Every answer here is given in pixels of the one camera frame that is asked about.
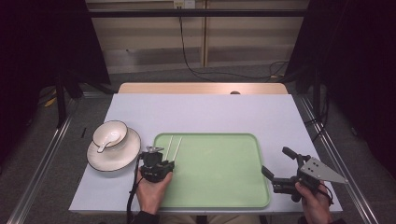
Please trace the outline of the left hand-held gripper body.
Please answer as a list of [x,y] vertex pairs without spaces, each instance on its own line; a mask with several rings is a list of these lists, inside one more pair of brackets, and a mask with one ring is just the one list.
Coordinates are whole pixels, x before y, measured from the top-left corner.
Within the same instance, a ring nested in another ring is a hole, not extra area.
[[147,147],[147,150],[142,153],[143,165],[140,168],[140,174],[148,182],[161,182],[168,174],[164,170],[167,161],[163,160],[161,150],[163,147]]

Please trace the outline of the black curtain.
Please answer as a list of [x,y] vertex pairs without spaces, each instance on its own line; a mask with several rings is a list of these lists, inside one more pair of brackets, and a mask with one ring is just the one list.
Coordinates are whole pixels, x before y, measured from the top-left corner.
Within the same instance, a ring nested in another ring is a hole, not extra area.
[[309,0],[286,77],[320,80],[396,177],[396,0]]
[[59,80],[108,84],[86,0],[0,0],[0,164],[16,147],[39,94]]

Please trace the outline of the person's left hand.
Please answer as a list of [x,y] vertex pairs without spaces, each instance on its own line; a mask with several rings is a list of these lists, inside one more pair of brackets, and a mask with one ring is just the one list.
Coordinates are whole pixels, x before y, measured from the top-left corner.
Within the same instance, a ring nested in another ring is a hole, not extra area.
[[145,179],[141,173],[137,174],[138,186],[136,190],[140,210],[156,215],[161,207],[164,194],[173,177],[170,172],[165,179],[158,183],[151,183]]

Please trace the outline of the green tray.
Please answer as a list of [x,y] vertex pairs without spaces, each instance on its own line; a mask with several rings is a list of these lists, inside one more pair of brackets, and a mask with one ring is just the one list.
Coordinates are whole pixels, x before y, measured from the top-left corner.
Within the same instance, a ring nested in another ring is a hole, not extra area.
[[168,147],[172,160],[180,136],[173,179],[162,207],[180,209],[261,209],[270,202],[262,174],[262,152],[250,133],[161,133],[156,147]]

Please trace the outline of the black metal stand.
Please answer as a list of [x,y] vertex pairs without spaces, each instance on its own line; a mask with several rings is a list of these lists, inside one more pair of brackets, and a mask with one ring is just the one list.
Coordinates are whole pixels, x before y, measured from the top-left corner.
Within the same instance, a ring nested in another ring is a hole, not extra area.
[[320,120],[320,74],[315,68],[315,80],[313,84],[313,109],[316,120]]
[[58,124],[57,127],[61,128],[66,120],[66,105],[64,98],[64,84],[62,81],[62,76],[60,74],[56,77],[56,99],[58,106]]

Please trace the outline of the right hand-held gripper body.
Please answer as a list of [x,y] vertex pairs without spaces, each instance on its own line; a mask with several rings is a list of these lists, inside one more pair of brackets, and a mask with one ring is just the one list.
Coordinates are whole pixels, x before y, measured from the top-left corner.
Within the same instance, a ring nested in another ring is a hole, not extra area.
[[[302,199],[302,195],[295,188],[296,183],[306,186],[313,194],[323,194],[323,191],[318,189],[322,181],[347,184],[346,178],[336,173],[325,163],[309,155],[302,156],[303,161],[297,161],[296,175],[290,178],[274,177],[271,181],[274,193],[290,194],[291,199],[297,203]],[[327,197],[332,202],[332,195],[327,194]]]

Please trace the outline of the white plate with dark rim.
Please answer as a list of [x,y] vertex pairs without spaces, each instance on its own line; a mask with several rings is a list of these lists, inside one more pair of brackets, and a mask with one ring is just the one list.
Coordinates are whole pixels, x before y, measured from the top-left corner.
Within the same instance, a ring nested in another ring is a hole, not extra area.
[[91,142],[87,149],[88,164],[95,170],[101,172],[117,171],[130,164],[139,154],[141,139],[139,134],[129,128],[126,143],[118,149],[106,148],[102,153],[98,153],[98,146]]

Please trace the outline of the white wall outlet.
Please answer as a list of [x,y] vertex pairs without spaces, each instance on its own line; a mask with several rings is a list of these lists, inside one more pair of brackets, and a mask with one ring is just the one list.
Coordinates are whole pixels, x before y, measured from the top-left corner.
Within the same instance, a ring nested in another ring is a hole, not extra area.
[[195,9],[195,0],[173,0],[176,9]]

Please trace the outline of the light wooden table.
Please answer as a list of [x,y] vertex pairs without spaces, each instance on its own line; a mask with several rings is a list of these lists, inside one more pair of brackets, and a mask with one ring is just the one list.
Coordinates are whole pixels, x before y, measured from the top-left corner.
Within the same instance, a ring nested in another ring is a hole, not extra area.
[[154,94],[288,94],[280,83],[209,83],[209,82],[169,82],[169,83],[123,83],[119,93]]

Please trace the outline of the person's right hand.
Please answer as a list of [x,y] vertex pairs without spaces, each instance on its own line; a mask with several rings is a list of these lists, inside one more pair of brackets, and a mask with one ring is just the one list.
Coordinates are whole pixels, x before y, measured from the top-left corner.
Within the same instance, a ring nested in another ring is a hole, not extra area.
[[295,188],[302,195],[302,207],[308,224],[330,224],[332,222],[327,189],[323,185],[318,186],[323,194],[313,194],[310,189],[301,183],[296,183]]

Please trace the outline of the white bowl with dark rim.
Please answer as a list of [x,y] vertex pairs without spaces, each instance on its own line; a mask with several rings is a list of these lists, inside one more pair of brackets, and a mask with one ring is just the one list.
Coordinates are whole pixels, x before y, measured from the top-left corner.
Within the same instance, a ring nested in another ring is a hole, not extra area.
[[118,133],[119,137],[117,140],[110,142],[107,147],[114,147],[119,145],[128,133],[128,128],[126,124],[119,120],[110,120],[99,127],[93,133],[92,141],[97,145],[101,146],[106,140],[109,135],[112,133]]

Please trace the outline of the metal floor rail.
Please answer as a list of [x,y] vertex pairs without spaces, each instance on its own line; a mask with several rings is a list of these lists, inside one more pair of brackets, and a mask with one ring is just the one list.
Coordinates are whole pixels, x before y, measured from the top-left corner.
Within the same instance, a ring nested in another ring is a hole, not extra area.
[[66,108],[66,116],[61,125],[56,129],[49,146],[47,147],[42,160],[37,166],[35,173],[30,180],[26,190],[20,197],[15,209],[10,215],[7,224],[23,224],[26,219],[35,197],[42,185],[43,179],[46,176],[50,165],[53,161],[55,154],[57,153],[64,136],[71,123],[71,119],[77,111],[80,99],[70,99]]
[[346,163],[343,161],[335,144],[325,129],[325,126],[320,121],[314,121],[313,126],[318,134],[321,144],[326,149],[327,154],[332,160],[335,170],[347,179],[346,191],[348,192],[352,202],[357,208],[364,224],[379,224],[374,215],[371,206],[362,194],[352,174],[347,169]]

